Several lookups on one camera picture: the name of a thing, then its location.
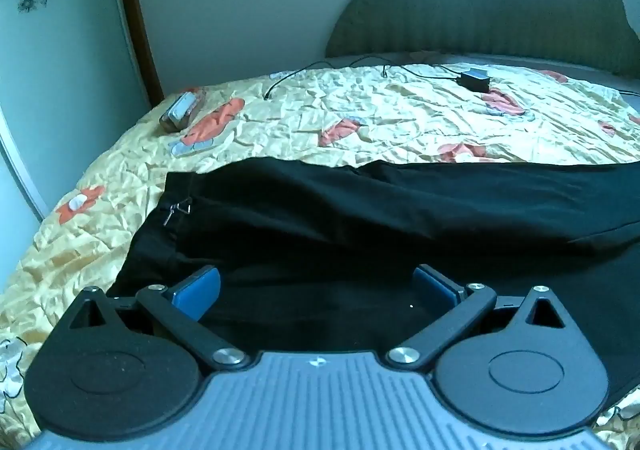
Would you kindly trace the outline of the brown wooden door frame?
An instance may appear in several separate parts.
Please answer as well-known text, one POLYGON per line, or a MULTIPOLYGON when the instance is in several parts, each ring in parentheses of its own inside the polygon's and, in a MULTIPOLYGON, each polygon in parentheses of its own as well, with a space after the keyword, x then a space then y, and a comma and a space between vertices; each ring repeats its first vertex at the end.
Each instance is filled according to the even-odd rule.
POLYGON ((157 106, 164 98, 160 78, 158 77, 152 56, 151 46, 146 34, 140 0, 122 0, 127 32, 145 95, 151 106, 157 106))

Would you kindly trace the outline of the floral wardrobe door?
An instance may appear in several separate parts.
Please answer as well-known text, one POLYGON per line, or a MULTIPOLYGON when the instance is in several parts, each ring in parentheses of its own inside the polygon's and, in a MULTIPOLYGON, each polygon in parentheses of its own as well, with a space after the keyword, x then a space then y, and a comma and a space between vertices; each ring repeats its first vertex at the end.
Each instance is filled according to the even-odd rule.
POLYGON ((149 110, 120 0, 1 0, 1 275, 149 110))

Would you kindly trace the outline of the dark padded headboard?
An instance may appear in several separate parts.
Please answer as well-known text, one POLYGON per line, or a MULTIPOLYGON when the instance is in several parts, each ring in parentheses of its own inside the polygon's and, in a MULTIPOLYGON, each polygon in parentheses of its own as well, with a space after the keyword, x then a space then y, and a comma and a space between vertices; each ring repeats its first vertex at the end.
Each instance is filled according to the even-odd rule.
POLYGON ((639 74, 623 0, 351 0, 326 44, 329 58, 419 50, 639 74))

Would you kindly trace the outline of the small packaged box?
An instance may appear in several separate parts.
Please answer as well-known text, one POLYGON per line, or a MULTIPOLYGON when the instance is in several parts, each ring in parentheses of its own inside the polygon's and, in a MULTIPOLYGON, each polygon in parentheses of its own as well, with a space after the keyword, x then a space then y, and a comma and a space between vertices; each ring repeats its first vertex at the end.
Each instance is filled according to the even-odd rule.
POLYGON ((165 132, 181 132, 200 112, 205 100, 202 88, 190 88, 179 94, 160 116, 160 128, 165 132))

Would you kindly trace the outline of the black pants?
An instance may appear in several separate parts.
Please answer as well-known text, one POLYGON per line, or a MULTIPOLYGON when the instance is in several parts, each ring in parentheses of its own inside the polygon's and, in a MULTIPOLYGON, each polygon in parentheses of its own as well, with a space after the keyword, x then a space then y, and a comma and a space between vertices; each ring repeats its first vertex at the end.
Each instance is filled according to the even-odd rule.
POLYGON ((637 164, 326 167, 250 158, 171 173, 111 296, 221 275, 206 328, 246 352, 384 350, 436 314, 411 280, 428 265, 504 295, 559 297, 613 398, 639 383, 637 164))

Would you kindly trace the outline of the yellow floral bedsheet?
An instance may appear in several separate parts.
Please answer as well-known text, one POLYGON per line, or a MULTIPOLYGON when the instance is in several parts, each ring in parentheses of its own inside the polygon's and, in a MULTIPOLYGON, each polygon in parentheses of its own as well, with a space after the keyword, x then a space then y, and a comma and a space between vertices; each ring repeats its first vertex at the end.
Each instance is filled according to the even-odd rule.
POLYGON ((1 296, 1 442, 37 435, 22 387, 80 289, 107 288, 170 172, 272 156, 326 166, 392 163, 630 163, 639 114, 614 88, 522 66, 490 66, 490 91, 455 64, 306 70, 208 86, 187 132, 152 110, 85 171, 42 222, 1 296))

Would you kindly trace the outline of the black power adapter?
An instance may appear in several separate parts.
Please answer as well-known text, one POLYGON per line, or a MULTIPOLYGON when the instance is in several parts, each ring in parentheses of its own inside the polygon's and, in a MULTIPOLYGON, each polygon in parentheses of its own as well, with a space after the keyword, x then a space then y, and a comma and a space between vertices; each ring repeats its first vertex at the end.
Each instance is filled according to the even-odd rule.
POLYGON ((482 92, 487 94, 490 91, 490 77, 487 72, 480 69, 469 69, 461 72, 456 82, 470 92, 482 92))

